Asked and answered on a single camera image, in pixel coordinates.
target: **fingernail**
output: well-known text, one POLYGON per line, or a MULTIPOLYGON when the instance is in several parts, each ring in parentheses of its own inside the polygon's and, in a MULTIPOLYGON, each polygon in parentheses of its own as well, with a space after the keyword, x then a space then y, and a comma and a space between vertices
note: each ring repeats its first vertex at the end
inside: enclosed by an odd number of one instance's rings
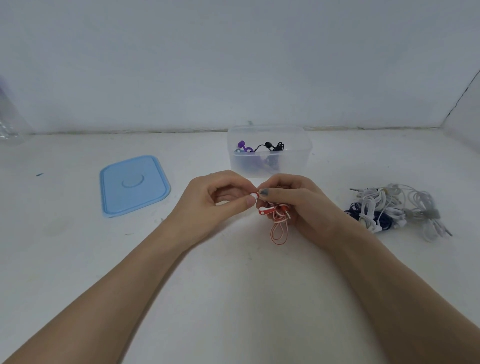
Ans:
POLYGON ((255 205, 256 202, 257 202, 257 200, 256 200, 255 197, 253 197, 251 195, 247 197, 247 205, 249 207, 252 207, 253 205, 255 205))

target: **red and white earphone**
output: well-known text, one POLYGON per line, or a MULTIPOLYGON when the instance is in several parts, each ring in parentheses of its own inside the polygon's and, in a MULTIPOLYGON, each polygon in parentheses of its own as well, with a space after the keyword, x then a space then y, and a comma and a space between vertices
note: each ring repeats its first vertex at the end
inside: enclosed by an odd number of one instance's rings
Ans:
MULTIPOLYGON (((254 192, 252 194, 255 199, 258 199, 258 193, 254 192)), ((262 206, 258 208, 258 213, 260 215, 269 215, 272 214, 273 218, 273 226, 270 230, 270 239, 276 245, 283 245, 288 239, 288 224, 287 220, 290 218, 290 205, 289 204, 272 204, 271 202, 267 202, 268 206, 262 206), (275 237, 275 230, 277 227, 280 226, 282 230, 282 234, 276 238, 275 237)))

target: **purple earbud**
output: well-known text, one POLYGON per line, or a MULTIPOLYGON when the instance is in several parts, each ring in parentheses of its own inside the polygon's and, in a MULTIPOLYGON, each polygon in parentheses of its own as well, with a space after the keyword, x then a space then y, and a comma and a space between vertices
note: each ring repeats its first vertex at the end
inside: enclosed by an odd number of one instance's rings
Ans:
POLYGON ((243 148, 243 150, 245 152, 253 152, 253 149, 250 148, 249 146, 248 147, 245 147, 245 142, 243 140, 240 140, 239 143, 238 143, 238 147, 239 148, 243 148))

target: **person's left hand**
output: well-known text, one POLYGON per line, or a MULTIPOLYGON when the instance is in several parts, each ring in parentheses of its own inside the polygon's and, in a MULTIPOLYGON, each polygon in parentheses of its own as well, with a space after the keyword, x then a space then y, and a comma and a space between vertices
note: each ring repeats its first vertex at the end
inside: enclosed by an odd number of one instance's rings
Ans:
POLYGON ((187 250, 220 222, 255 205, 256 200, 250 193, 256 191, 249 180, 231 170, 196 177, 158 229, 166 230, 187 250), (229 202, 216 205, 222 201, 229 202))

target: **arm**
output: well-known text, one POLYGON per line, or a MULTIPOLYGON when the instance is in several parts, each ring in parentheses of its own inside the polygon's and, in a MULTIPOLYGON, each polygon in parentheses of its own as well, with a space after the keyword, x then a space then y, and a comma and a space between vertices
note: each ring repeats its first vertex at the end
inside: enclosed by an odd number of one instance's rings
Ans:
POLYGON ((392 363, 480 363, 480 329, 311 180, 275 175, 259 188, 264 201, 294 206, 292 222, 329 253, 358 295, 392 363))
POLYGON ((251 182, 232 171, 192 180, 158 228, 5 364, 116 363, 175 260, 221 221, 253 206, 253 191, 251 182), (221 201, 231 202, 216 206, 221 201))

